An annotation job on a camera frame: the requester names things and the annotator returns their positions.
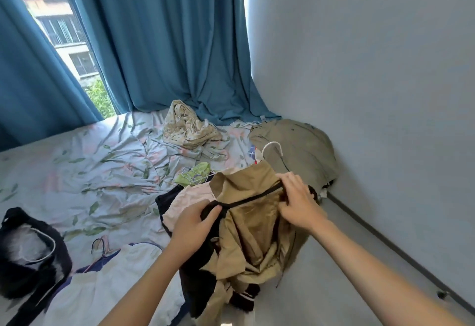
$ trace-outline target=bed sheet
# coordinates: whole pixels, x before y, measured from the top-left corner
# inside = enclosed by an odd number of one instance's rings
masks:
[[[175,186],[183,167],[208,161],[219,171],[254,161],[247,154],[251,124],[218,127],[221,141],[187,150],[163,142],[163,121],[163,112],[126,113],[0,153],[0,217],[21,207],[55,227],[73,270],[93,261],[92,242],[102,235],[112,249],[130,242],[165,247],[155,198]],[[0,313],[13,315],[4,306]]]

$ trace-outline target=pile of clothes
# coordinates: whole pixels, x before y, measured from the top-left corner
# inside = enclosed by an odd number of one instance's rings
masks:
[[[180,269],[183,293],[198,326],[215,325],[226,303],[252,311],[259,285],[282,275],[305,243],[308,235],[279,214],[278,204],[286,195],[276,173],[298,173],[315,201],[338,174],[329,138],[311,125],[264,122],[252,128],[249,138],[258,155],[255,164],[202,177],[204,183],[197,185],[178,184],[156,199],[170,235],[189,205],[211,201],[202,219],[214,206],[223,207],[205,243]],[[267,150],[269,143],[278,147]]]

